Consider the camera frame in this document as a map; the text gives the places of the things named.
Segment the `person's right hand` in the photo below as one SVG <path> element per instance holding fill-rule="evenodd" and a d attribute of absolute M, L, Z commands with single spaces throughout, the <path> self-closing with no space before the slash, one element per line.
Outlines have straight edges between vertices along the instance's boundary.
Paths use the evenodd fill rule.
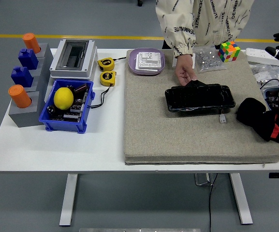
<path fill-rule="evenodd" d="M 182 86 L 187 85 L 190 81 L 197 80 L 197 75 L 192 67 L 192 55 L 186 54 L 177 57 L 175 74 Z"/>

